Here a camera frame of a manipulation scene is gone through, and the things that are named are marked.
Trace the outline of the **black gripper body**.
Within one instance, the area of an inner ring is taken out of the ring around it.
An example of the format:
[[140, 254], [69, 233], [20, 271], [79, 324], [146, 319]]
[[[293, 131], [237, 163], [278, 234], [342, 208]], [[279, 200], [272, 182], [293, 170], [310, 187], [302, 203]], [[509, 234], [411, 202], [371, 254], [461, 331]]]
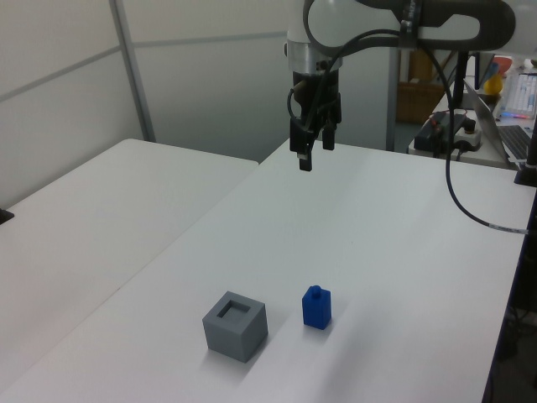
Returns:
[[292, 73], [295, 101], [301, 107], [299, 120], [302, 126], [341, 122], [339, 70], [330, 72], [327, 78], [325, 76]]

